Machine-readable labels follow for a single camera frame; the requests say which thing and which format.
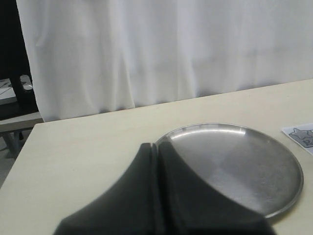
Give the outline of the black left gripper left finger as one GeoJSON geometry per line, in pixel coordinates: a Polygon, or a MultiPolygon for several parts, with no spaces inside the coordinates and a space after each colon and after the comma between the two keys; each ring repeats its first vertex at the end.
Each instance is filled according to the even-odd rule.
{"type": "Polygon", "coordinates": [[[119,180],[96,200],[64,218],[56,235],[162,235],[157,147],[143,143],[119,180]]]}

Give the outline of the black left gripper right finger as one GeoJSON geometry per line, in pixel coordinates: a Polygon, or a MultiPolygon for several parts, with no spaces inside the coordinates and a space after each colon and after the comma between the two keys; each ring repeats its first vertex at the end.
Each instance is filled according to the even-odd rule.
{"type": "Polygon", "coordinates": [[[167,141],[158,146],[158,175],[168,234],[275,234],[262,215],[207,184],[167,141]]]}

